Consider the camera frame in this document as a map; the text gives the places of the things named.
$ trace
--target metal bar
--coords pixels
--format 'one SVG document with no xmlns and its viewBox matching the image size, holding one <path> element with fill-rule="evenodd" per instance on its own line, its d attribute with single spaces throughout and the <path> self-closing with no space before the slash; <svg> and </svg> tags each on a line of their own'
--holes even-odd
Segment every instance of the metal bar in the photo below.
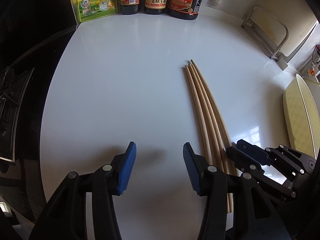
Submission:
<svg viewBox="0 0 320 240">
<path fill-rule="evenodd" d="M 270 59 L 275 59 L 275 60 L 278 60 L 278 59 L 280 59 L 281 57 L 275 57 L 276 56 L 276 54 L 281 50 L 281 48 L 282 48 L 282 46 L 285 44 L 285 42 L 288 40 L 288 38 L 289 38 L 289 30 L 288 30 L 288 28 L 287 28 L 287 26 L 285 26 L 285 24 L 282 22 L 282 21 L 280 21 L 276 16 L 274 16 L 272 13 L 270 13 L 268 10 L 266 10 L 265 8 L 263 8 L 261 5 L 255 5 L 255 6 L 253 6 L 253 8 L 252 8 L 252 10 L 251 10 L 251 12 L 250 12 L 250 14 L 249 14 L 249 16 L 247 17 L 247 19 L 244 21 L 244 23 L 242 24 L 242 27 L 244 28 L 245 27 L 245 25 L 248 23 L 248 21 L 249 21 L 249 19 L 250 19 L 250 17 L 251 17 L 251 15 L 253 14 L 253 12 L 254 12 L 254 10 L 256 9 L 256 8 L 261 8 L 263 11 L 265 11 L 266 13 L 268 13 L 271 17 L 273 17 L 277 22 L 279 22 L 284 28 L 285 28 L 285 32 L 286 32 L 286 34 L 285 34 L 285 37 L 284 37 L 284 39 L 280 42 L 280 44 L 279 44 L 279 46 L 276 48 L 276 50 L 273 52 L 273 53 L 271 53 L 271 55 L 269 56 L 269 58 Z"/>
</svg>

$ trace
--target stove burner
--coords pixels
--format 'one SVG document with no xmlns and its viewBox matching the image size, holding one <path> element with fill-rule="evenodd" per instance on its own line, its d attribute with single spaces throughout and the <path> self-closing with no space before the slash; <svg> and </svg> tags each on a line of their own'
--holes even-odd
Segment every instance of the stove burner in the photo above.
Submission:
<svg viewBox="0 0 320 240">
<path fill-rule="evenodd" d="M 14 163 L 17 121 L 23 94 L 33 69 L 15 73 L 7 67 L 0 74 L 0 159 Z"/>
</svg>

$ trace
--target blue gripper pad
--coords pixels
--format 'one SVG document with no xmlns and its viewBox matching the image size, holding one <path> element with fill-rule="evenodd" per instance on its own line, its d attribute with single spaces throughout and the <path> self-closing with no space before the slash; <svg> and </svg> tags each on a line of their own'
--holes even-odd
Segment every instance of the blue gripper pad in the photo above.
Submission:
<svg viewBox="0 0 320 240">
<path fill-rule="evenodd" d="M 115 158 L 111 162 L 111 165 L 117 165 L 116 172 L 119 176 L 117 195 L 121 195 L 123 191 L 127 189 L 136 156 L 137 146 L 134 142 L 130 142 L 126 152 L 124 154 L 115 156 Z"/>
<path fill-rule="evenodd" d="M 192 188 L 197 194 L 201 193 L 201 173 L 202 169 L 197 161 L 197 156 L 192 150 L 190 143 L 185 143 L 183 146 L 183 159 L 184 163 L 186 164 L 186 168 L 189 174 L 189 178 L 191 181 Z"/>
</svg>

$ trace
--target ribbed rubber pad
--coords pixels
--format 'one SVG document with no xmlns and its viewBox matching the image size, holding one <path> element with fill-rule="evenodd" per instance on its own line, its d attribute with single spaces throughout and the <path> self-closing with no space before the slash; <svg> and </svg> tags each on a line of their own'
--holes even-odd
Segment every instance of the ribbed rubber pad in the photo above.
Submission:
<svg viewBox="0 0 320 240">
<path fill-rule="evenodd" d="M 185 143 L 185 145 L 183 146 L 183 159 L 187 167 L 192 188 L 199 195 L 201 193 L 200 173 L 192 156 L 195 154 L 190 148 L 190 144 Z"/>
<path fill-rule="evenodd" d="M 127 189 L 134 161 L 137 156 L 137 146 L 135 143 L 130 143 L 129 148 L 127 149 L 127 153 L 127 158 L 124 161 L 121 171 L 119 172 L 119 184 L 117 190 L 120 195 L 124 190 Z"/>
</svg>

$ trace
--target wooden chopstick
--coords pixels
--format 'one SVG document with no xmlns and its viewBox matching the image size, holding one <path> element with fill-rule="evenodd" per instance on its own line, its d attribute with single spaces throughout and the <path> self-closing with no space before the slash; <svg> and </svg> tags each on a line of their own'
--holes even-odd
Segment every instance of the wooden chopstick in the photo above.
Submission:
<svg viewBox="0 0 320 240">
<path fill-rule="evenodd" d="M 227 149 L 228 147 L 232 146 L 231 144 L 231 140 L 230 140 L 230 137 L 229 137 L 229 134 L 227 132 L 227 128 L 226 128 L 226 125 L 223 121 L 223 118 L 222 118 L 222 115 L 217 107 L 217 104 L 214 100 L 214 97 L 209 89 L 209 86 L 208 84 L 206 83 L 206 81 L 204 80 L 201 72 L 199 71 L 199 68 L 197 67 L 196 63 L 194 62 L 194 60 L 191 60 L 191 63 L 193 64 L 195 70 L 196 70 L 196 73 L 198 74 L 200 80 L 201 80 L 201 83 L 203 84 L 203 87 L 204 87 L 204 90 L 209 98 L 209 101 L 211 103 L 211 106 L 212 106 L 212 110 L 214 112 L 214 115 L 216 116 L 216 120 L 217 120 L 217 124 L 218 124 L 218 127 L 219 127 L 219 131 L 222 135 L 222 140 L 223 140 L 223 144 L 225 146 L 225 148 Z M 231 172 L 232 175 L 237 175 L 237 170 L 236 170 L 236 167 L 234 165 L 234 163 L 227 158 L 227 162 L 228 162 L 228 166 L 229 166 L 229 171 Z"/>
<path fill-rule="evenodd" d="M 200 130 L 201 130 L 203 146 L 204 146 L 204 155 L 207 157 L 209 165 L 212 165 L 213 162 L 212 162 L 212 155 L 211 155 L 211 151 L 210 151 L 210 142 L 209 142 L 207 127 L 206 127 L 205 121 L 204 121 L 204 115 L 203 115 L 203 112 L 201 109 L 200 100 L 199 100 L 198 94 L 196 92 L 196 87 L 195 87 L 195 84 L 193 83 L 191 73 L 190 73 L 187 66 L 185 66 L 185 70 L 186 70 L 186 73 L 188 76 L 191 92 L 193 95 L 193 100 L 196 105 L 196 111 L 197 111 L 198 118 L 199 118 Z"/>
<path fill-rule="evenodd" d="M 200 80 L 200 77 L 198 73 L 196 73 L 196 69 L 192 64 L 188 65 L 189 70 L 191 72 L 191 76 L 193 78 L 193 82 L 196 85 L 196 90 L 198 92 L 198 96 L 201 99 L 202 105 L 204 106 L 204 112 L 206 114 L 207 120 L 209 122 L 209 128 L 210 128 L 210 133 L 213 137 L 213 144 L 216 150 L 216 160 L 217 160 L 217 165 L 220 170 L 225 172 L 226 174 L 230 174 L 229 169 L 229 163 L 228 163 L 228 158 L 224 150 L 224 145 L 223 141 L 221 138 L 221 134 L 218 128 L 218 124 L 215 118 L 215 115 L 212 110 L 212 106 L 210 104 L 208 95 L 204 89 L 204 86 L 202 84 L 202 81 Z M 228 206 L 229 206 L 229 211 L 233 211 L 233 198 L 231 195 L 228 196 Z"/>
</svg>

